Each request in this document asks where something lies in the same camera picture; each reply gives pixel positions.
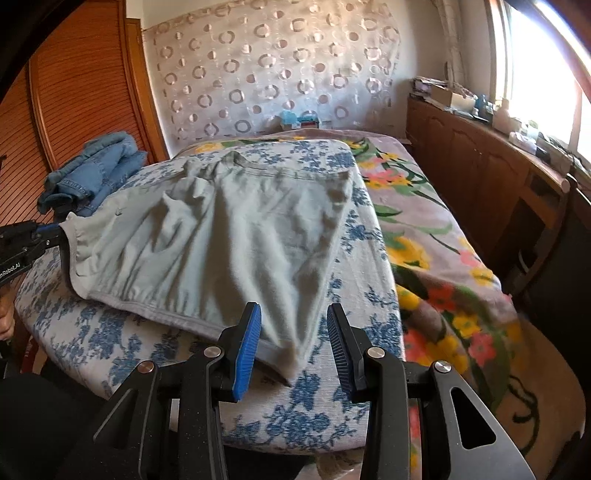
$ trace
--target wooden louvered door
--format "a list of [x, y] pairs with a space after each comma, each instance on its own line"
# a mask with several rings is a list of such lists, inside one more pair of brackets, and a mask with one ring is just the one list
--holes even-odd
[[59, 168], [83, 144], [125, 130], [148, 150], [129, 81], [123, 0], [87, 1], [30, 61], [31, 97], [44, 151]]
[[43, 158], [30, 115], [23, 70], [0, 103], [0, 226], [24, 220], [44, 221], [37, 197], [49, 168]]

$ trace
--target window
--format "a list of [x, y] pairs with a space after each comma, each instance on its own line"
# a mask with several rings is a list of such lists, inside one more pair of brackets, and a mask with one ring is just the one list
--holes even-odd
[[[564, 20], [546, 3], [534, 2], [536, 14], [564, 38], [591, 72], [591, 57]], [[498, 69], [497, 92], [510, 100], [512, 116], [536, 122], [540, 130], [569, 151], [591, 160], [591, 103], [577, 83], [552, 36], [537, 22], [505, 3], [500, 12], [503, 32], [495, 26], [495, 38], [504, 39], [506, 69]], [[499, 90], [499, 82], [504, 87]]]
[[577, 106], [576, 81], [551, 38], [524, 14], [509, 7], [513, 88], [509, 111], [564, 144], [570, 142]]

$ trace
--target blue object on bed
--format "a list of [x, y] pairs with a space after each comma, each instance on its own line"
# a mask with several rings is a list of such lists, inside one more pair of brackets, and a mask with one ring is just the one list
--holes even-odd
[[47, 176], [37, 209], [45, 214], [66, 207], [78, 216], [90, 216], [107, 196], [141, 169], [147, 155], [138, 151], [127, 132], [90, 140], [79, 155]]

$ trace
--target wooden cabinet door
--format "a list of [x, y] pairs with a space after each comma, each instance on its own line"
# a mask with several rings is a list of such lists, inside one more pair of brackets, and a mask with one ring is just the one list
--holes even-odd
[[27, 78], [23, 70], [0, 103], [0, 226], [24, 220], [43, 222], [37, 197], [49, 173], [29, 113]]
[[413, 158], [421, 166], [425, 155], [426, 107], [416, 100], [408, 101], [407, 138], [413, 144]]
[[471, 237], [484, 260], [488, 260], [515, 208], [528, 165], [521, 153], [494, 137], [487, 139], [485, 147]]
[[482, 139], [470, 124], [454, 120], [445, 166], [446, 181], [439, 187], [439, 193], [460, 227], [469, 232], [472, 229], [472, 206], [482, 162], [482, 153], [478, 146]]
[[445, 116], [450, 115], [433, 108], [427, 117], [423, 164], [420, 165], [438, 192], [447, 181], [449, 145], [452, 139], [449, 118]]
[[123, 0], [81, 4], [30, 60], [33, 109], [54, 169], [85, 142], [124, 130], [153, 158], [126, 52]]

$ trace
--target ironing board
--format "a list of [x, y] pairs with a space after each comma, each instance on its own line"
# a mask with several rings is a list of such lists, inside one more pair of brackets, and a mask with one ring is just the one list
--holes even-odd
[[[355, 169], [353, 197], [327, 285], [326, 305], [341, 302], [352, 325], [363, 327], [374, 345], [401, 357], [398, 299], [372, 202], [352, 164], [350, 148], [337, 142], [340, 151], [326, 155], [328, 145], [328, 141], [291, 140], [230, 148], [265, 164], [307, 171]], [[286, 147], [288, 155], [278, 153]], [[217, 155], [190, 156], [205, 164]], [[170, 177], [182, 171], [185, 161], [181, 157], [143, 168], [124, 188]], [[151, 359], [159, 365], [183, 361], [191, 355], [196, 339], [77, 298], [63, 281], [57, 249], [49, 250], [27, 275], [18, 292], [17, 310], [54, 362], [105, 398], [140, 361]], [[236, 405], [222, 404], [220, 410], [226, 444], [284, 453], [362, 447], [369, 413], [368, 405], [354, 406], [340, 389], [324, 317], [308, 364], [292, 387], [255, 371], [245, 398]]]

